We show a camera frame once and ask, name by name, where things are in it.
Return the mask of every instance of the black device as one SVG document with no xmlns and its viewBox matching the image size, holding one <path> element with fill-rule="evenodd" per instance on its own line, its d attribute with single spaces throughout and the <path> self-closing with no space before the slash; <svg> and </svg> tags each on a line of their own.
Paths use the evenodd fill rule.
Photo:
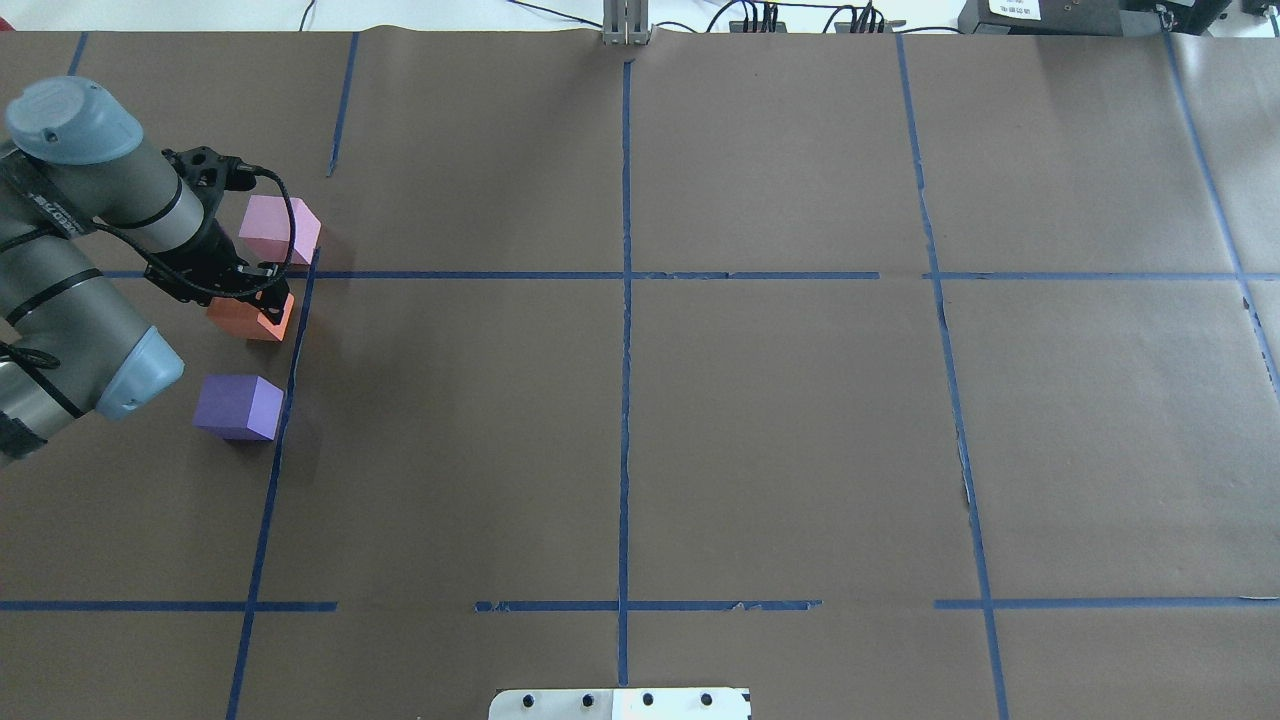
<svg viewBox="0 0 1280 720">
<path fill-rule="evenodd" d="M 975 35 L 1100 35 L 1162 32 L 1161 17 L 1130 10 L 1123 0 L 966 0 L 960 32 Z"/>
</svg>

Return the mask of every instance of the cable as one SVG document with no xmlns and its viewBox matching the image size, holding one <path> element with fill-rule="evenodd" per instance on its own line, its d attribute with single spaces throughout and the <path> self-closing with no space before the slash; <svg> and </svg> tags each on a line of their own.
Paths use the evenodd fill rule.
<svg viewBox="0 0 1280 720">
<path fill-rule="evenodd" d="M 37 368 L 41 370 L 56 370 L 63 361 L 44 350 L 35 347 L 14 347 L 8 342 L 0 342 L 0 360 L 13 360 L 19 368 Z"/>
<path fill-rule="evenodd" d="M 696 29 L 694 29 L 694 28 L 691 28 L 691 27 L 686 26 L 685 23 L 677 23 L 677 22 L 675 22 L 675 20 L 666 20 L 666 22 L 660 22 L 660 23 L 658 23 L 658 24 L 655 24 L 655 26 L 653 26 L 653 27 L 663 27 L 663 26 L 671 26 L 671 27 L 682 27 L 682 28 L 687 29 L 689 32 L 694 32 L 694 33 L 696 33 L 696 32 L 698 32 Z"/>
<path fill-rule="evenodd" d="M 311 0 L 311 3 L 307 3 L 307 9 L 302 10 L 302 22 L 298 23 L 298 32 L 302 32 L 302 28 L 307 24 L 307 15 L 311 14 L 311 8 L 315 6 L 316 6 L 316 0 Z"/>
<path fill-rule="evenodd" d="M 956 35 L 964 35 L 964 32 L 961 32 L 960 28 L 947 27 L 947 26 L 909 27 L 906 29 L 899 29 L 899 31 L 895 31 L 895 32 L 899 32 L 899 33 L 904 33 L 904 32 L 924 32 L 927 29 L 945 29 L 945 31 L 954 32 Z"/>
<path fill-rule="evenodd" d="M 854 19 L 858 19 L 858 8 L 854 8 L 852 5 L 841 5 L 831 12 L 831 17 L 827 18 L 827 24 L 822 26 L 823 33 L 831 29 L 831 23 L 836 22 L 836 15 L 838 15 L 844 10 L 849 10 L 850 13 L 854 14 Z"/>
<path fill-rule="evenodd" d="M 524 8 L 530 8 L 532 10 L 539 10 L 539 12 L 543 12 L 543 13 L 549 13 L 549 14 L 556 15 L 558 18 L 564 18 L 566 20 L 573 20 L 573 22 L 577 22 L 577 23 L 582 23 L 585 26 L 591 26 L 594 28 L 604 29 L 604 26 L 602 26 L 600 23 L 598 23 L 595 20 L 589 20 L 586 18 L 580 18 L 577 15 L 570 15 L 567 13 L 561 13 L 559 10 L 552 10 L 550 8 L 543 8 L 541 5 L 534 5 L 531 3 L 524 3 L 522 0 L 507 0 L 507 3 L 511 3 L 512 5 L 521 5 Z"/>
<path fill-rule="evenodd" d="M 712 22 L 707 23 L 707 29 L 704 32 L 710 32 L 716 27 L 716 20 L 718 20 L 719 17 L 723 15 L 726 10 L 728 10 L 733 5 L 737 5 L 739 3 L 742 4 L 742 28 L 745 29 L 748 18 L 746 9 L 750 8 L 751 12 L 755 13 L 756 10 L 755 3 L 751 3 L 750 0 L 730 0 L 728 3 L 721 5 L 719 10 L 716 10 L 716 14 L 712 15 Z"/>
<path fill-rule="evenodd" d="M 137 252 L 138 255 L 141 255 L 142 259 L 146 260 L 147 264 L 150 264 L 152 268 L 155 268 L 156 270 L 159 270 L 160 274 L 165 275 L 166 278 L 172 279 L 173 282 L 175 282 L 175 283 L 178 283 L 178 284 L 180 284 L 180 286 L 183 286 L 183 287 L 186 287 L 188 290 L 193 290 L 193 291 L 200 292 L 202 295 L 211 295 L 214 297 L 229 297 L 229 299 L 233 299 L 233 300 L 241 300 L 241 299 L 244 299 L 244 297 L 252 297 L 252 296 L 262 292 L 264 290 L 274 286 L 275 283 L 280 282 L 282 279 L 284 279 L 284 268 L 288 265 L 289 259 L 293 258 L 293 246 L 294 246 L 294 243 L 298 240 L 298 220 L 297 220 L 297 218 L 293 214 L 293 200 L 289 197 L 289 191 L 284 187 L 284 181 L 280 179 L 280 176 L 273 173 L 271 170 L 268 170 L 266 168 L 260 168 L 257 165 L 244 164 L 239 169 L 248 170 L 248 172 L 253 173 L 256 177 L 264 177 L 264 178 L 268 178 L 271 182 L 274 182 L 280 188 L 280 197 L 284 200 L 284 211 L 289 217 L 289 246 L 284 251 L 284 260 L 280 261 L 280 263 L 271 263 L 271 274 L 268 277 L 268 279 L 264 281 L 262 283 L 252 287 L 251 290 L 241 290 L 241 291 L 237 291 L 237 292 L 227 292 L 224 290 L 214 290 L 214 288 L 210 288 L 210 287 L 201 287 L 201 286 L 191 282 L 189 279 L 187 279 L 187 277 L 183 275 L 182 273 L 179 273 L 178 270 L 174 270 L 173 268 L 170 268 L 168 263 L 165 263 L 164 260 L 161 260 L 160 258 L 157 258 L 154 252 L 148 251 L 147 249 L 145 249 L 141 245 L 138 245 L 137 242 L 134 242 L 133 238 L 131 238 L 129 236 L 124 234 L 123 232 L 120 232 L 120 231 L 118 231 L 118 229 L 115 229 L 115 228 L 113 228 L 110 225 L 104 225 L 104 224 L 100 224 L 100 223 L 93 223 L 93 227 L 97 228 L 97 229 L 100 229 L 100 231 L 102 231 L 102 232 L 105 232 L 105 233 L 108 233 L 108 234 L 113 234 L 116 238 L 124 241 L 125 245 L 128 245 L 129 247 L 132 247 L 134 252 Z"/>
</svg>

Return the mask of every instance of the table surface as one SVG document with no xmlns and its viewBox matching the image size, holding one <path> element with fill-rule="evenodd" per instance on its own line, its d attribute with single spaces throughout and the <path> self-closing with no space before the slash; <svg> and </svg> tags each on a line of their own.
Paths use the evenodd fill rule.
<svg viewBox="0 0 1280 720">
<path fill-rule="evenodd" d="M 0 478 L 0 715 L 1272 715 L 1280 45 L 846 40 L 0 35 L 325 224 L 282 345 L 82 241 L 187 374 Z"/>
</svg>

